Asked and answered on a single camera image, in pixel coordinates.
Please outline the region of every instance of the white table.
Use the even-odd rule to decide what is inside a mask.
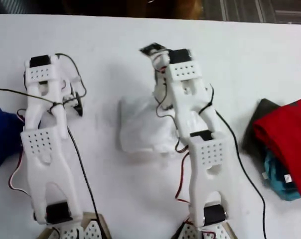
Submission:
[[[195,53],[204,79],[215,88],[216,109],[239,139],[261,98],[279,104],[301,98],[301,25],[0,15],[0,87],[24,91],[23,63],[30,57],[64,52],[76,61],[88,95],[85,116],[71,117],[69,124],[98,210],[115,239],[170,238],[188,212],[187,205],[174,200],[181,158],[126,155],[118,142],[119,99],[153,90],[150,61],[138,49],[154,41]],[[25,105],[24,96],[0,92],[4,111]],[[65,148],[83,209],[93,211],[71,142]],[[33,239],[43,227],[33,221],[29,199],[7,187],[16,160],[12,157],[0,168],[0,239]],[[261,200],[236,157],[231,160],[242,207],[231,224],[240,239],[261,239]],[[243,155],[242,160],[266,200],[268,239],[301,239],[301,199],[281,201],[262,185],[251,158]],[[188,182],[189,161],[186,168]],[[25,168],[17,185],[25,185],[23,172]]]

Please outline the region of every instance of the white plastic bag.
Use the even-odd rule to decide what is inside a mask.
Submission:
[[[170,117],[157,117],[157,105],[154,97],[125,97],[121,100],[120,142],[123,151],[174,152],[178,141],[175,125]],[[158,114],[174,116],[175,111],[159,108]]]

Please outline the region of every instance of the folded red fabric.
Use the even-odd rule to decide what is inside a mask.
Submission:
[[[301,195],[301,100],[257,120],[254,131],[288,169]]]

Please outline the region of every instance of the blue cloth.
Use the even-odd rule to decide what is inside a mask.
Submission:
[[[7,157],[22,150],[20,133],[23,126],[15,114],[0,109],[0,166]]]
[[[283,200],[293,201],[301,198],[295,183],[286,183],[285,175],[289,172],[270,150],[267,150],[265,169],[271,187]]]

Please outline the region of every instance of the teal fabric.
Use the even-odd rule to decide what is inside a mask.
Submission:
[[[301,198],[295,183],[286,183],[285,175],[289,172],[270,150],[267,150],[265,169],[272,189],[280,198],[286,201]]]

